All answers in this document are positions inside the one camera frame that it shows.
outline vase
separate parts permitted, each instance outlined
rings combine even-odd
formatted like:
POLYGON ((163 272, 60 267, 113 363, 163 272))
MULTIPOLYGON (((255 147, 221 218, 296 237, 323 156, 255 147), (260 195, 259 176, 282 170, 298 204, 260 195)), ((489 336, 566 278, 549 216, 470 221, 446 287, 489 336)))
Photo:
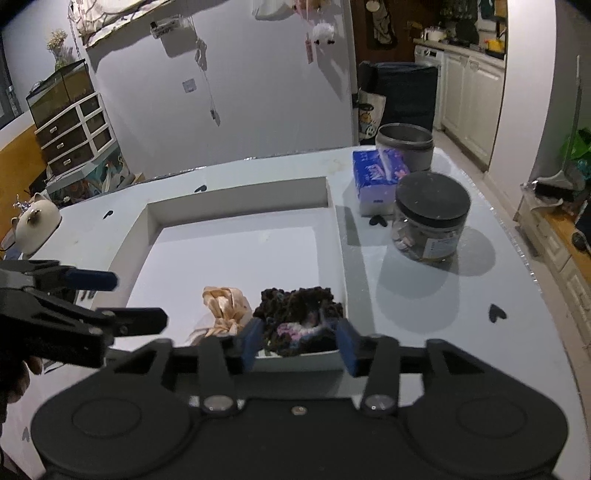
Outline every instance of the vase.
POLYGON ((64 47, 64 45, 61 45, 60 47, 51 50, 51 53, 53 53, 56 60, 55 71, 74 62, 72 47, 64 47))

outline satin ribbon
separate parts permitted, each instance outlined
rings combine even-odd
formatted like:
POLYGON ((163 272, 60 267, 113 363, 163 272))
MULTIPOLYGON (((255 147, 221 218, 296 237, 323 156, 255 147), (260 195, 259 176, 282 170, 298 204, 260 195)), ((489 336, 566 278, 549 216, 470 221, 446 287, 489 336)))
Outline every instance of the satin ribbon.
POLYGON ((205 287, 203 303, 213 313, 215 321, 213 327, 193 332, 192 345, 197 345, 204 336, 237 335, 252 317, 248 300, 238 288, 205 287))

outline black jar lid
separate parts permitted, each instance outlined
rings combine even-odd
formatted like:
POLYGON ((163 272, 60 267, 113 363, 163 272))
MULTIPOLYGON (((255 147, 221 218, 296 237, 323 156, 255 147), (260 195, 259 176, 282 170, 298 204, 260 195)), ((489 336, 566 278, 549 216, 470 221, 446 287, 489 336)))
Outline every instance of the black jar lid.
POLYGON ((470 203, 470 195, 461 184, 432 171, 410 173, 396 188, 400 211, 411 220, 434 228, 462 225, 470 203))

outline glass jar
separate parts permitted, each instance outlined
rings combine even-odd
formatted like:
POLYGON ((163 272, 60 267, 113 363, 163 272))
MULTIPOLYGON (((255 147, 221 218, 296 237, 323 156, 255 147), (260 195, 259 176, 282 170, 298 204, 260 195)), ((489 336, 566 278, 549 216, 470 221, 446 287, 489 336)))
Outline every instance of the glass jar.
POLYGON ((443 261, 456 252, 470 195, 456 180, 430 171, 406 175, 396 190, 392 238, 409 258, 443 261))

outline yellow object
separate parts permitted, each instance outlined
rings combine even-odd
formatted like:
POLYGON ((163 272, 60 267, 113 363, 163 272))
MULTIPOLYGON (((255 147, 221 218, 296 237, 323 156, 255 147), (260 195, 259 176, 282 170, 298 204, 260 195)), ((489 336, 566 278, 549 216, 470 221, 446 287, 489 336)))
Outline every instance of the yellow object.
POLYGON ((503 40, 487 40, 486 45, 490 51, 495 51, 497 53, 505 53, 505 42, 503 40))

